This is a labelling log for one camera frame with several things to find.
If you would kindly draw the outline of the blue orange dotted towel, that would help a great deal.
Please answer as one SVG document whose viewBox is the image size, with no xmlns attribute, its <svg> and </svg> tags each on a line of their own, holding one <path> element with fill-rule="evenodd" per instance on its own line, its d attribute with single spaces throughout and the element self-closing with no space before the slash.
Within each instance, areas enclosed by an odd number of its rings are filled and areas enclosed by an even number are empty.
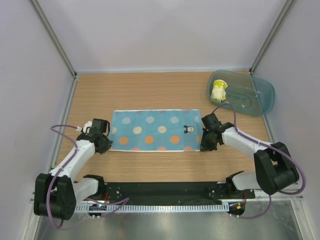
<svg viewBox="0 0 320 240">
<path fill-rule="evenodd" d="M 108 138 L 117 152 L 198 152 L 202 134 L 198 109 L 116 110 Z"/>
</svg>

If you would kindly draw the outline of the yellow green patterned towel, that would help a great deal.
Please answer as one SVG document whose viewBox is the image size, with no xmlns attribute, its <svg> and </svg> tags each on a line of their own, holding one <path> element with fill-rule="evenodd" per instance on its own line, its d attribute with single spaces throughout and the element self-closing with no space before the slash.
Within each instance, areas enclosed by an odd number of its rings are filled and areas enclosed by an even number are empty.
<svg viewBox="0 0 320 240">
<path fill-rule="evenodd" d="M 222 80 L 217 79 L 212 84 L 212 91 L 211 91 L 211 98 L 215 102 L 224 102 L 226 100 L 226 88 L 228 87 L 228 84 Z"/>
</svg>

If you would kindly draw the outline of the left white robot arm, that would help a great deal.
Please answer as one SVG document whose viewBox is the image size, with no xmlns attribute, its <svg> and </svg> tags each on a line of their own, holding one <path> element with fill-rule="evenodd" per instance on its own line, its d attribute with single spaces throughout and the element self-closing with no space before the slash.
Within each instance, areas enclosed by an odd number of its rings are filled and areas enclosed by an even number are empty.
<svg viewBox="0 0 320 240">
<path fill-rule="evenodd" d="M 41 173 L 35 180 L 33 212 L 60 220 L 69 220 L 77 203 L 92 197 L 101 200 L 106 192 L 102 176 L 87 174 L 81 181 L 74 180 L 84 164 L 96 153 L 103 155 L 113 141 L 104 134 L 80 134 L 73 149 L 49 173 Z"/>
</svg>

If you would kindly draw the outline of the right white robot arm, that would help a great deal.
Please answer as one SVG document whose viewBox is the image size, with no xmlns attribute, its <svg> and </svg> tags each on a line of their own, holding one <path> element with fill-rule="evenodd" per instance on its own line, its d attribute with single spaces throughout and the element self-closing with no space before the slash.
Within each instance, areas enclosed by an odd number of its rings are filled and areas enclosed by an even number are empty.
<svg viewBox="0 0 320 240">
<path fill-rule="evenodd" d="M 239 130 L 230 122 L 222 124 L 215 121 L 203 125 L 200 150 L 213 151 L 217 150 L 218 145 L 227 145 L 252 157 L 257 184 L 266 194 L 280 192 L 300 179 L 283 143 L 261 141 Z"/>
</svg>

